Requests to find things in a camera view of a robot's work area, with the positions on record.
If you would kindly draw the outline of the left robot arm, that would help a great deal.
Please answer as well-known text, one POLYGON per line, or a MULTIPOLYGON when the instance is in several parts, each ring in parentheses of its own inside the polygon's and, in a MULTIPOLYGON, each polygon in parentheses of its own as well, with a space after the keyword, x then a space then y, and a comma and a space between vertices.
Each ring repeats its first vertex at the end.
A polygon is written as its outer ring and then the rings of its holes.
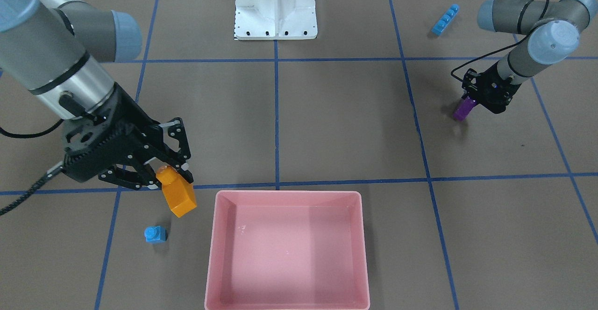
POLYGON ((523 38, 484 72, 465 72, 455 120, 464 120, 475 106, 504 112, 525 81, 575 52, 581 33, 596 16, 597 0, 483 2, 477 14, 481 29, 523 38))

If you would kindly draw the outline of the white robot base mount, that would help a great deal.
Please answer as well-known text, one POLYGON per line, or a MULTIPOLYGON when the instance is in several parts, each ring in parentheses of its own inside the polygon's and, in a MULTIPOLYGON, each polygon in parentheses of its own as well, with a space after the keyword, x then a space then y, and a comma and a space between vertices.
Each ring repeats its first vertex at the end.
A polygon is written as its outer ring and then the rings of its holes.
POLYGON ((317 37, 315 0, 235 0, 236 40, 312 40, 317 37))

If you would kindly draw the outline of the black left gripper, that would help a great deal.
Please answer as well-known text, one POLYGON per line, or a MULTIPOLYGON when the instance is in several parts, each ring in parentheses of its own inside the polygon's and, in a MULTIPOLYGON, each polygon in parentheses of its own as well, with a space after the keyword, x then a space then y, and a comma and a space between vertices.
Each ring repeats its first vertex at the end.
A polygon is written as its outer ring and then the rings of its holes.
POLYGON ((495 63, 485 72, 478 73, 472 68, 465 72, 462 80, 462 106, 480 107, 493 114, 503 113, 519 90, 519 85, 512 83, 513 77, 503 79, 495 63))

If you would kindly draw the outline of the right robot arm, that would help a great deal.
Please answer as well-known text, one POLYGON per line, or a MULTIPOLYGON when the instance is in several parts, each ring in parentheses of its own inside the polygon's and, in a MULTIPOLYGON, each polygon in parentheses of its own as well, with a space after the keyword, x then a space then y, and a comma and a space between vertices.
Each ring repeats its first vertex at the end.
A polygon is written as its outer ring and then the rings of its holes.
POLYGON ((150 118, 41 0, 1 0, 1 67, 64 121, 57 170, 83 183, 94 176, 130 189, 162 187, 149 162, 193 176, 185 127, 150 118))

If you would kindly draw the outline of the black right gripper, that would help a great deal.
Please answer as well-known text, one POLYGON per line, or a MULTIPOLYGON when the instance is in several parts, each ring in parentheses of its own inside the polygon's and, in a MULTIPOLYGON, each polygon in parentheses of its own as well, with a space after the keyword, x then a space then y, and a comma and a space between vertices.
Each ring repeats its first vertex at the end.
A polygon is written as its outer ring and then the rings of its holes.
POLYGON ((88 117, 67 120, 63 127, 63 172, 76 182, 98 179, 140 190, 160 189, 155 170, 149 164, 158 159, 170 165, 192 184, 193 174, 188 161, 192 157, 184 121, 175 117, 166 123, 152 119, 118 84, 113 93, 92 114, 101 123, 88 117), (141 162, 128 155, 141 148, 141 162))

